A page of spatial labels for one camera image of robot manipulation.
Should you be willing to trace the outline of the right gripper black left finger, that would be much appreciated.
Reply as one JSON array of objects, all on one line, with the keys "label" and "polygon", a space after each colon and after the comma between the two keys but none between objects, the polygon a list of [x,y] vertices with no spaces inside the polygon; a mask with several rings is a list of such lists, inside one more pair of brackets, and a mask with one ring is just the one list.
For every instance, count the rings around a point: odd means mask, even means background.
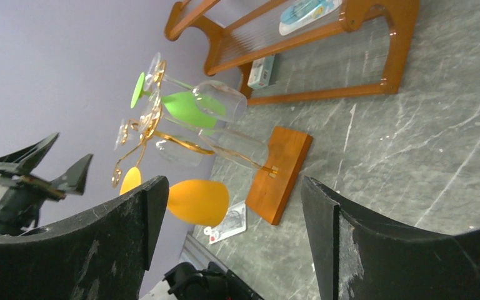
[{"label": "right gripper black left finger", "polygon": [[137,299],[168,195],[156,176],[31,234],[0,236],[0,299]]}]

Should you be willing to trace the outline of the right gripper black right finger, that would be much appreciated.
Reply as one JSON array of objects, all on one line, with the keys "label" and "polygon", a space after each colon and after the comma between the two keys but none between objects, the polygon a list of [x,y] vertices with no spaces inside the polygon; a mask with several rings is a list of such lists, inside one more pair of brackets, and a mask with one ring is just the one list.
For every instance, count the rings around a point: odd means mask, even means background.
[{"label": "right gripper black right finger", "polygon": [[410,226],[312,177],[301,201],[321,299],[480,299],[480,229]]}]

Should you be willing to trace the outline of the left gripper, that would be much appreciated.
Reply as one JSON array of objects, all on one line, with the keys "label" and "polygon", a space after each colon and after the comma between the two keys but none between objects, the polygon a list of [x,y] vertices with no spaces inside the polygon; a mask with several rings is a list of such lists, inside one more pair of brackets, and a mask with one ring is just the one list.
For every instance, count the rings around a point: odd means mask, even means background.
[{"label": "left gripper", "polygon": [[65,173],[50,182],[30,172],[38,166],[57,141],[55,132],[24,149],[0,157],[0,186],[17,189],[32,189],[46,199],[60,201],[66,194],[82,196],[86,189],[89,167],[94,154],[87,154],[76,161]]}]

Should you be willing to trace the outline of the orange plastic wine glass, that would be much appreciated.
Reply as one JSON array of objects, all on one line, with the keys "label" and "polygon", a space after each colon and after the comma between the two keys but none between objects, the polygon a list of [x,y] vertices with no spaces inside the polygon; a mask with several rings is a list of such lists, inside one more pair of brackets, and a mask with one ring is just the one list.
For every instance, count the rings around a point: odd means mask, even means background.
[{"label": "orange plastic wine glass", "polygon": [[187,179],[170,184],[167,177],[159,176],[144,182],[140,169],[131,167],[125,175],[116,168],[111,182],[120,187],[120,195],[137,195],[148,222],[162,219],[169,211],[185,223],[217,226],[229,207],[229,191],[219,181]]}]

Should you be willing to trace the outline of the clear wine glass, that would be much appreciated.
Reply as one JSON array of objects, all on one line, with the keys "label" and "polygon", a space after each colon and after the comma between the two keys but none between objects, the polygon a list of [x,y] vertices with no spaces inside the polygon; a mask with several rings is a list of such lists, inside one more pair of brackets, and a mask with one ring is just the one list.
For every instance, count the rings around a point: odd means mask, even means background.
[{"label": "clear wine glass", "polygon": [[235,122],[241,119],[247,108],[247,98],[236,89],[221,81],[207,80],[193,86],[166,74],[166,60],[157,52],[146,72],[142,72],[134,88],[131,107],[144,95],[150,96],[153,91],[160,90],[163,82],[173,84],[190,92],[196,107],[204,114],[224,122]]},{"label": "clear wine glass", "polygon": [[199,141],[191,142],[204,149],[213,151],[213,155],[217,154],[238,165],[254,170],[263,170],[271,175],[278,172],[278,168],[266,167],[264,165],[269,155],[269,149],[266,144],[240,132],[219,129],[216,126],[211,129],[194,127],[185,122],[175,120],[161,104],[160,96],[160,91],[153,91],[148,99],[146,109],[143,111],[137,126],[141,134],[158,131],[157,125],[159,121],[165,119],[197,133]]},{"label": "clear wine glass", "polygon": [[[134,137],[131,132],[137,131],[137,126],[138,123],[132,119],[129,121],[121,121],[115,142],[115,150],[119,146],[125,145],[128,140],[131,140]],[[153,137],[159,138],[155,143],[155,148],[159,151],[160,156],[172,163],[179,163],[185,166],[198,166],[204,156],[211,156],[214,154],[213,151],[204,149],[191,141],[185,141],[176,136],[171,136],[160,131],[154,131],[153,133],[141,134],[139,136],[139,143],[137,146],[117,161],[116,170],[118,170],[118,165],[123,159],[127,158],[134,151],[140,149],[141,153],[135,165],[135,167],[138,167],[144,157],[144,153],[146,152],[146,144]]]}]

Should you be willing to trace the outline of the green plastic wine glass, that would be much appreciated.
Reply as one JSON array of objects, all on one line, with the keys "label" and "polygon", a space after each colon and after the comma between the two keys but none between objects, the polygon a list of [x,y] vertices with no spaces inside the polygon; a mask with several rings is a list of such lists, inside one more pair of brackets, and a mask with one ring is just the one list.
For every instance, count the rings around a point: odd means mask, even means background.
[{"label": "green plastic wine glass", "polygon": [[[145,87],[145,82],[150,75],[142,72],[132,94],[130,108],[134,108],[141,98],[146,102],[152,95],[150,87]],[[160,96],[161,104],[166,108],[169,115],[175,120],[187,123],[198,128],[214,128],[218,123],[215,117],[204,114],[197,106],[194,96],[190,91],[176,92],[167,96]]]}]

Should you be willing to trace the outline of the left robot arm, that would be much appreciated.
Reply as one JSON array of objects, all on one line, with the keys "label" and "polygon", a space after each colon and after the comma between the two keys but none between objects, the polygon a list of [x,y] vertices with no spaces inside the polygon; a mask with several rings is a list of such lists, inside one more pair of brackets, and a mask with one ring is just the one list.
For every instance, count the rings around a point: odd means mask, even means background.
[{"label": "left robot arm", "polygon": [[0,299],[138,299],[171,188],[164,176],[46,226],[46,201],[82,195],[87,154],[59,177],[33,174],[58,133],[0,157]]}]

